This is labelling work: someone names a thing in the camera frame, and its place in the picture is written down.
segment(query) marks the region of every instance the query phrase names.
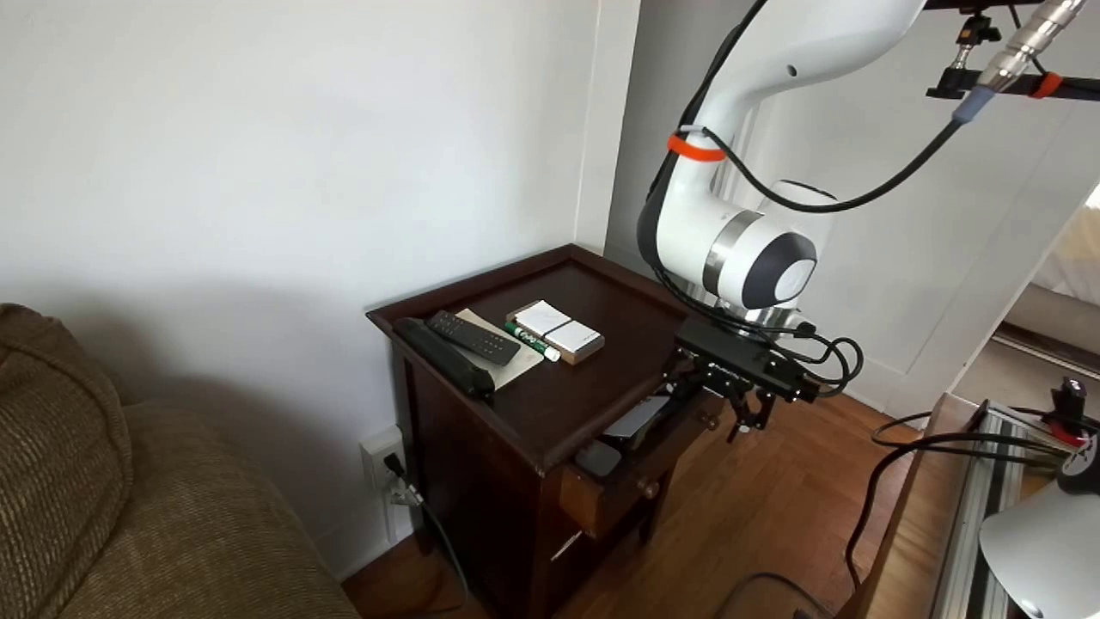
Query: hardwood floor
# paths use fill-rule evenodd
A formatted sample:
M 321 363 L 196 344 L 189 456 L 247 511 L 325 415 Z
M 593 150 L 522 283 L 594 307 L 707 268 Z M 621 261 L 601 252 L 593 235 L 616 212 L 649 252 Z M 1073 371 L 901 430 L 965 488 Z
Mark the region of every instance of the hardwood floor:
M 715 433 L 686 449 L 652 541 L 620 544 L 560 615 L 715 615 L 722 599 L 756 571 L 777 571 L 840 613 L 854 594 L 844 547 L 864 507 L 868 474 L 884 456 L 884 448 L 870 440 L 879 424 L 879 413 L 840 397 L 815 407 L 777 407 L 762 433 L 743 433 L 730 448 L 730 415 L 722 415 Z M 884 479 L 856 554 L 864 571 L 892 518 L 903 469 L 909 461 Z M 486 615 L 466 599 L 442 549 L 421 554 L 415 541 L 349 577 L 345 591 L 371 619 Z M 722 615 L 791 615 L 791 610 L 804 604 L 756 581 Z

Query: white wall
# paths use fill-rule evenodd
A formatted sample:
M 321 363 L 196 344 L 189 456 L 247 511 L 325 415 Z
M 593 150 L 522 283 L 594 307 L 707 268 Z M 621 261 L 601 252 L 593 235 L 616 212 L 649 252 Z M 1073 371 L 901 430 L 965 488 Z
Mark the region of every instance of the white wall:
M 338 575 L 396 544 L 364 311 L 601 244 L 636 0 L 0 2 L 0 289 L 218 421 Z
M 1059 72 L 1097 76 L 1100 6 L 1087 6 L 1047 62 Z M 772 99 L 750 132 L 750 166 L 762 178 L 804 178 L 840 195 L 856 195 L 893 174 L 949 119 L 957 103 L 930 99 L 924 89 L 957 54 L 957 10 L 937 10 L 879 62 L 799 92 Z M 621 137 L 621 160 L 649 158 L 649 174 L 664 155 L 660 124 L 649 143 L 633 132 L 652 119 L 648 110 L 681 110 L 686 92 L 660 92 L 671 58 L 699 58 L 689 34 L 666 39 L 641 27 L 633 72 L 649 76 L 649 89 L 633 89 Z M 804 312 L 824 335 L 854 335 L 870 369 L 851 390 L 892 413 L 924 408 L 946 392 L 1009 312 L 1017 289 L 1061 231 L 1065 215 L 1097 183 L 1100 105 L 997 99 L 977 124 L 909 186 L 861 212 L 831 221 L 823 268 L 804 293 Z M 633 221 L 649 178 L 620 178 L 609 252 L 633 261 Z

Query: wooden nightstand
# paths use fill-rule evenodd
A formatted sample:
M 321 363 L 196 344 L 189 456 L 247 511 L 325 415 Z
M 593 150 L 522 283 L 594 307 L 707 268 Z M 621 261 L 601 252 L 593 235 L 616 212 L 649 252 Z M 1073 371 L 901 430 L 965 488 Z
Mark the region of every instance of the wooden nightstand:
M 536 363 L 494 402 L 468 400 L 415 347 L 403 319 L 473 307 L 501 324 L 548 298 L 604 336 L 586 363 Z M 641 400 L 673 361 L 686 311 L 660 284 L 580 249 L 557 249 L 371 312 L 392 336 L 399 425 L 408 472 L 453 541 L 478 599 L 501 615 L 552 615 L 626 538 L 648 533 L 681 449 L 699 438 L 699 397 L 604 479 L 576 453 Z

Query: brown couch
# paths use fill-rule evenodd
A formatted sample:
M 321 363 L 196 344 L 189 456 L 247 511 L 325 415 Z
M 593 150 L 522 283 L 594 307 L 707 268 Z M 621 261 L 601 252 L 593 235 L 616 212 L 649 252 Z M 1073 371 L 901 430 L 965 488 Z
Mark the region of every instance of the brown couch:
M 0 615 L 356 615 L 218 433 L 120 407 L 60 319 L 0 307 Z

